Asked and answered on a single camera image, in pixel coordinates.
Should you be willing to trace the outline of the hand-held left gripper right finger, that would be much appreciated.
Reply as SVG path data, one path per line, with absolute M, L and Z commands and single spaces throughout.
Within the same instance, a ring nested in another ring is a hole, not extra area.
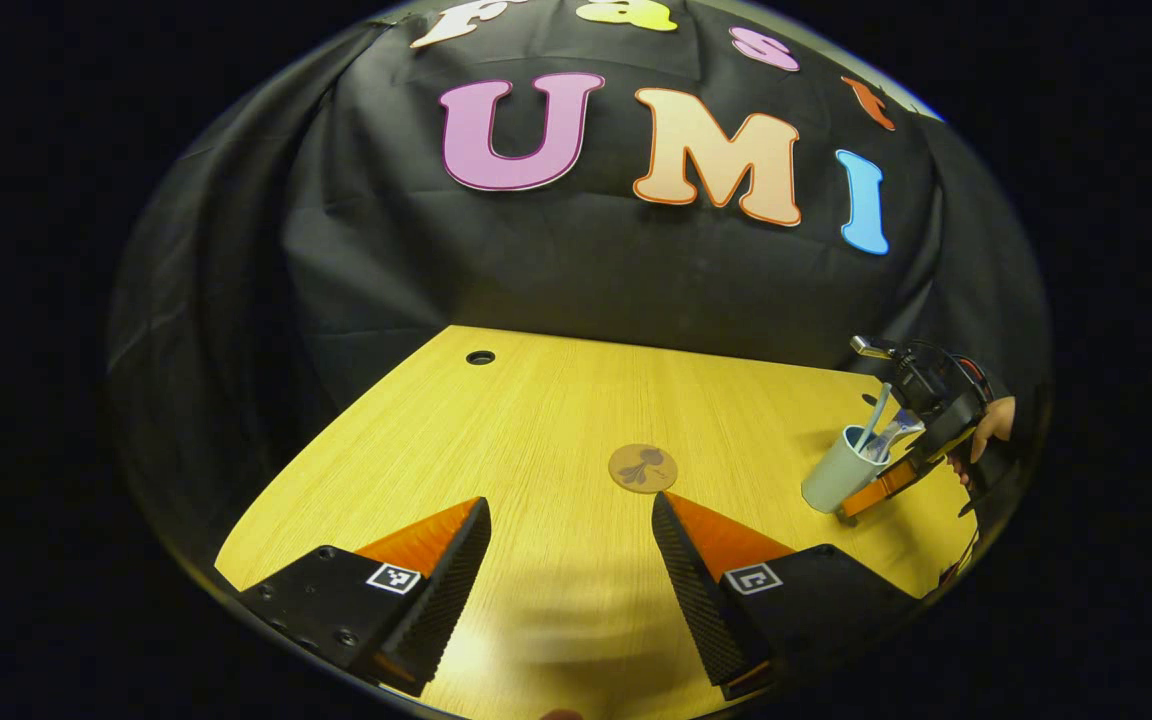
M 668 491 L 654 497 L 652 533 L 708 683 L 727 702 L 823 679 L 920 606 L 835 544 L 794 550 Z

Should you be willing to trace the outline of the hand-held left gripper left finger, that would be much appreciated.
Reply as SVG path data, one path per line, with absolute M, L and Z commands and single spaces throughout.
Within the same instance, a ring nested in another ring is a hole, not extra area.
M 321 544 L 238 593 L 275 632 L 348 675 L 420 696 L 492 541 L 484 497 L 358 550 Z

